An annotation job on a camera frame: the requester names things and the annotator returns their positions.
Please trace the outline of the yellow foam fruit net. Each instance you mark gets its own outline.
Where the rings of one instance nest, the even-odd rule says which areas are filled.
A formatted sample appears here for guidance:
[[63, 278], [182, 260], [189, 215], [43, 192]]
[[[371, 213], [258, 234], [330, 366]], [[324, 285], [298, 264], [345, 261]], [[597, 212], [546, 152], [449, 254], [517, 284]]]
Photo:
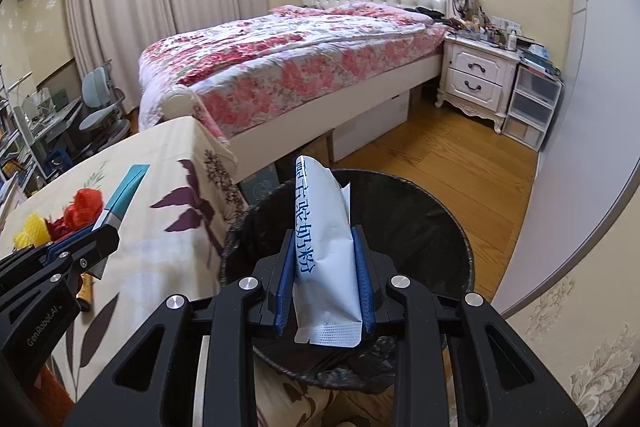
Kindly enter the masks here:
[[13, 237], [14, 247], [17, 251], [28, 246], [39, 247], [50, 242], [51, 235], [47, 221], [36, 212], [27, 216], [24, 227]]

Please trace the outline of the red foam fruit net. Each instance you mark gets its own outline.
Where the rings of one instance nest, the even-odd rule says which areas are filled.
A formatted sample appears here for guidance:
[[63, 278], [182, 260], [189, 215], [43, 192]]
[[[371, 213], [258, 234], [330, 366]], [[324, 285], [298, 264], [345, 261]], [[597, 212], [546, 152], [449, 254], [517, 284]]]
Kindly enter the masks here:
[[81, 188], [74, 195], [73, 202], [64, 209], [61, 218], [46, 222], [52, 241], [58, 241], [88, 225], [93, 225], [102, 210], [102, 193], [95, 188]]

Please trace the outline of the white packet blue text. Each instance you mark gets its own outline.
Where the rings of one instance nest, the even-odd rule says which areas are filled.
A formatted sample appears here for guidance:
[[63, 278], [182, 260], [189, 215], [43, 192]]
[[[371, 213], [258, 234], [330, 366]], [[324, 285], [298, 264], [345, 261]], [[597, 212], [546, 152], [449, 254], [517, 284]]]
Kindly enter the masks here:
[[362, 314], [350, 226], [350, 187], [310, 156], [295, 163], [293, 303], [296, 343], [353, 348]]

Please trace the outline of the teal tube package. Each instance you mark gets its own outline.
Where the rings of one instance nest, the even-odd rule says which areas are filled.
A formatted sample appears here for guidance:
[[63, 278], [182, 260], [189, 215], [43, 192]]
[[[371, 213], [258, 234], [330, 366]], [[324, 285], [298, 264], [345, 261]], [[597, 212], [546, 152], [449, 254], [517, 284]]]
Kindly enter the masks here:
[[93, 225], [90, 236], [99, 256], [90, 259], [87, 272], [98, 280], [103, 277], [108, 257], [118, 249], [119, 228], [148, 170], [149, 165], [132, 165]]

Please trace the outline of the black round trash bin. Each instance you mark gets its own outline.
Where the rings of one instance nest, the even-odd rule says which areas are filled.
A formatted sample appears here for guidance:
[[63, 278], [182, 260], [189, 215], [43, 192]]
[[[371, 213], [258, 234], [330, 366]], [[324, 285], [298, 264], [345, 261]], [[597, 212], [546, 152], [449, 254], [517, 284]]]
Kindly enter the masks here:
[[[454, 215], [422, 187], [390, 174], [336, 169], [350, 187], [350, 221], [378, 266], [378, 279], [407, 275], [433, 294], [460, 299], [475, 282], [473, 251]], [[288, 180], [231, 225], [221, 256], [220, 281], [248, 277], [258, 261], [280, 253], [294, 227], [295, 182]], [[375, 329], [356, 348], [296, 343], [294, 319], [282, 336], [257, 339], [254, 352], [276, 371], [309, 386], [377, 395], [395, 380], [396, 341]]]

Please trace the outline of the floral patterned table cloth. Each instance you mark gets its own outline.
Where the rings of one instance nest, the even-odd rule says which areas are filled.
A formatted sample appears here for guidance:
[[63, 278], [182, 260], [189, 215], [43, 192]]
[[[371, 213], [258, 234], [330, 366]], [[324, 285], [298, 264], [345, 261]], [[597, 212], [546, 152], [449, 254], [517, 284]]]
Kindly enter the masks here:
[[131, 135], [63, 173], [9, 213], [1, 254], [35, 213], [61, 218], [83, 188], [110, 198], [133, 165], [145, 173], [119, 228], [119, 247], [92, 285], [92, 309], [63, 334], [26, 395], [40, 419], [59, 426], [116, 352], [163, 300], [220, 289], [221, 251], [246, 209], [233, 155], [196, 119], [181, 117]]

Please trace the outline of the study desk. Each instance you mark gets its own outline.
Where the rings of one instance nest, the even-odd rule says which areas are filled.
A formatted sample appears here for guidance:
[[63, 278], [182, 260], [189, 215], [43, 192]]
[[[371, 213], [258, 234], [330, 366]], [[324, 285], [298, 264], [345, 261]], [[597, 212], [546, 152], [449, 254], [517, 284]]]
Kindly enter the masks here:
[[82, 98], [75, 98], [58, 113], [44, 118], [42, 124], [34, 124], [33, 126], [27, 122], [24, 112], [19, 107], [10, 107], [17, 130], [43, 179], [48, 179], [50, 176], [44, 167], [44, 158], [47, 156], [46, 144], [70, 129], [83, 107]]

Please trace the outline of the white under-bed storage box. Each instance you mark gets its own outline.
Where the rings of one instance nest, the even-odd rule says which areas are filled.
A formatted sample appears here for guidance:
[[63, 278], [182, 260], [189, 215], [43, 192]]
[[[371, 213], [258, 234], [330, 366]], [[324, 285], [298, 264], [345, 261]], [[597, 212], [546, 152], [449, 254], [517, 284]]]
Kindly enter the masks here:
[[405, 91], [336, 127], [331, 135], [332, 160], [342, 160], [406, 122], [409, 101], [410, 92]]

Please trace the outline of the light blue desk chair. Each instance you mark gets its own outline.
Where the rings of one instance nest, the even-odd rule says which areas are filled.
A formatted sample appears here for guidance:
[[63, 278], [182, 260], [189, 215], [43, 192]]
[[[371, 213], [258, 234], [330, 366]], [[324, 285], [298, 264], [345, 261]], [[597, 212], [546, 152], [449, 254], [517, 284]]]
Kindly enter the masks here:
[[89, 156], [122, 141], [131, 129], [124, 113], [125, 93], [114, 85], [110, 69], [111, 62], [107, 61], [88, 72], [81, 81], [82, 103], [89, 113], [78, 129], [89, 135], [89, 144], [81, 150]]

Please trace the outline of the pink floral quilt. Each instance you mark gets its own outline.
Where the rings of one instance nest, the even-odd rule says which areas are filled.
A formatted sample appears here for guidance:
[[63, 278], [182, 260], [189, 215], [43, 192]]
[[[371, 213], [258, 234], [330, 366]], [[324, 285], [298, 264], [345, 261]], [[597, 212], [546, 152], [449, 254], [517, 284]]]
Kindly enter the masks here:
[[183, 32], [139, 57], [139, 127], [170, 119], [171, 89], [194, 94], [186, 113], [221, 141], [316, 98], [429, 57], [448, 27], [424, 14], [356, 2], [268, 14]]

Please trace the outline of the white two-drawer nightstand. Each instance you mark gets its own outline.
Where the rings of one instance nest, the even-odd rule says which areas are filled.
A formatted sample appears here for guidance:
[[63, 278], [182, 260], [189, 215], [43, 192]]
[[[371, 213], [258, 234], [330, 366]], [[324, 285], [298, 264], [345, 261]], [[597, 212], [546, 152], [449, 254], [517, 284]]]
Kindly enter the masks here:
[[448, 103], [468, 117], [490, 120], [502, 132], [520, 58], [487, 43], [450, 32], [444, 40], [435, 106]]

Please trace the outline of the clear plastic drawer unit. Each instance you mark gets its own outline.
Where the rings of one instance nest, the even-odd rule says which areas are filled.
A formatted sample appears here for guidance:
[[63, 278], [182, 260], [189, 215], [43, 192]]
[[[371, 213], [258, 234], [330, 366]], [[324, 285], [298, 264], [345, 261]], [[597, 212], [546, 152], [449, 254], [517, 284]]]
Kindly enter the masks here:
[[545, 70], [518, 64], [502, 133], [538, 153], [560, 101], [563, 83]]

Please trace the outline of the white bed with headboard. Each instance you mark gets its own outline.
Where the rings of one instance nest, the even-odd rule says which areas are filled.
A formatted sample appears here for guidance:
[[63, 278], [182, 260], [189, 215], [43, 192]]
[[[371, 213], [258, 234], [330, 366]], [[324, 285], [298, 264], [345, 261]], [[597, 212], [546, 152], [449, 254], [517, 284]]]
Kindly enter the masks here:
[[139, 124], [191, 116], [244, 179], [442, 69], [452, 0], [303, 0], [183, 32], [139, 58]]

